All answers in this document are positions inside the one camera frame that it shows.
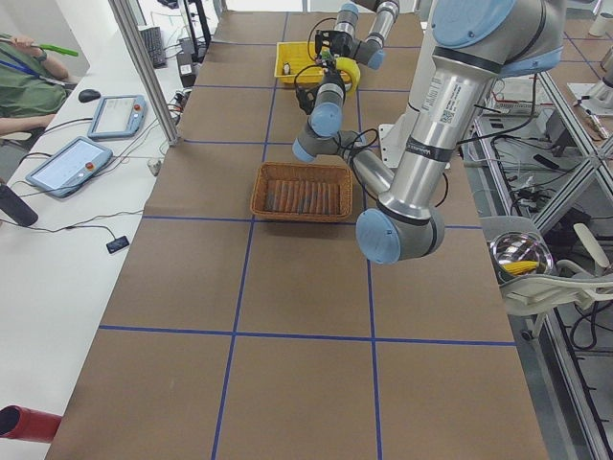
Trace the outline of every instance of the black computer mouse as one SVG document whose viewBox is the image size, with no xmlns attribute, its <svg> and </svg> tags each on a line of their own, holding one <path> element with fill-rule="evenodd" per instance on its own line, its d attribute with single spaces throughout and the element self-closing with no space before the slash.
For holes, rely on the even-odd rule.
<svg viewBox="0 0 613 460">
<path fill-rule="evenodd" d="M 101 96 L 100 91 L 96 91 L 95 89 L 83 89 L 79 93 L 79 101 L 82 103 L 89 103 L 90 101 L 95 101 L 99 99 Z"/>
</svg>

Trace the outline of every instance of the black keyboard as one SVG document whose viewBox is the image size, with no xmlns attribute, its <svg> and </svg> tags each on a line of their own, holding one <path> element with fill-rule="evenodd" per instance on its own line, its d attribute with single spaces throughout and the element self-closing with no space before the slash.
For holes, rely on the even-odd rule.
<svg viewBox="0 0 613 460">
<path fill-rule="evenodd" d="M 164 44 L 162 43 L 160 28 L 149 27 L 140 32 L 153 67 L 164 67 L 166 65 L 166 50 L 164 50 Z"/>
</svg>

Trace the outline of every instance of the corn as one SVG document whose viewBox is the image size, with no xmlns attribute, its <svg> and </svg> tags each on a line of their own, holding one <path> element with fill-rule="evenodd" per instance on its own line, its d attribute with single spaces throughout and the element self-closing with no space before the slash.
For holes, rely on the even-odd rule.
<svg viewBox="0 0 613 460">
<path fill-rule="evenodd" d="M 520 261 L 511 262 L 510 264 L 504 264 L 502 267 L 513 276 L 524 275 L 530 271 L 533 271 L 538 267 L 538 262 L 535 261 Z"/>
</svg>

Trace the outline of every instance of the green pen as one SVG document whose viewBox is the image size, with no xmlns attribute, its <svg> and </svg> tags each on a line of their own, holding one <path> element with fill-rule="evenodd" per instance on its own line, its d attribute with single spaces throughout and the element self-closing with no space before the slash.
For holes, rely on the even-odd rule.
<svg viewBox="0 0 613 460">
<path fill-rule="evenodd" d="M 4 43 L 12 43 L 10 39 L 8 38 L 0 38 L 0 41 L 4 42 Z M 40 48 L 41 50 L 48 50 L 48 51 L 53 51 L 55 53 L 59 53 L 61 55 L 65 55 L 65 56 L 78 56 L 79 52 L 75 51 L 75 50 L 70 50 L 68 48 L 62 48 L 60 46 L 56 46 L 56 45 L 49 45 L 46 43 L 33 43 L 32 45 L 35 48 Z"/>
</svg>

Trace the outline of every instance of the person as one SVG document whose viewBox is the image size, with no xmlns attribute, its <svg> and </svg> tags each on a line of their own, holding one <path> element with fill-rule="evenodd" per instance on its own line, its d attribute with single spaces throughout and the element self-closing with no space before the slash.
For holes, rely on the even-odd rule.
<svg viewBox="0 0 613 460">
<path fill-rule="evenodd" d="M 42 131 L 64 104 L 61 83 L 69 78 L 64 64 L 31 46 L 28 36 L 0 34 L 0 135 Z"/>
</svg>

